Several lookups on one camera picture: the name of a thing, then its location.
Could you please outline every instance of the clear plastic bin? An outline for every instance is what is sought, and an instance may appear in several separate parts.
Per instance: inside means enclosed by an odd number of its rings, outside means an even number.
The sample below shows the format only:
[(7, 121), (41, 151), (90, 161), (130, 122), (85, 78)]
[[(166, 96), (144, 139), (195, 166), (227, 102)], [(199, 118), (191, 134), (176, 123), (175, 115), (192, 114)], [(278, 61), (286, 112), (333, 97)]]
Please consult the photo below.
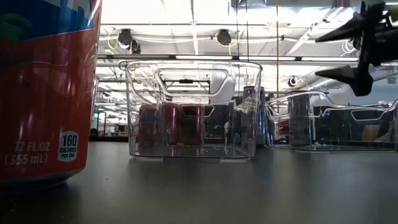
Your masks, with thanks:
[[(260, 65), (156, 60), (125, 66), (130, 155), (254, 155)], [(251, 94), (244, 95), (247, 89)]]
[(310, 151), (394, 150), (397, 102), (336, 105), (320, 91), (266, 102), (271, 147)]

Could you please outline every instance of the table surface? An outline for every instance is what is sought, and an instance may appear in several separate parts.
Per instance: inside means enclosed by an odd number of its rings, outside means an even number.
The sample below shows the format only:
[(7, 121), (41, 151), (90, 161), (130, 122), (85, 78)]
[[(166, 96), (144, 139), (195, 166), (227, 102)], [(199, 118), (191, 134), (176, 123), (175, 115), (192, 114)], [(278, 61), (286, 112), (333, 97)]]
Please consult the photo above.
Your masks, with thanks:
[(0, 223), (398, 223), (398, 154), (259, 149), (249, 162), (143, 161), (91, 142), (60, 187), (2, 200)]

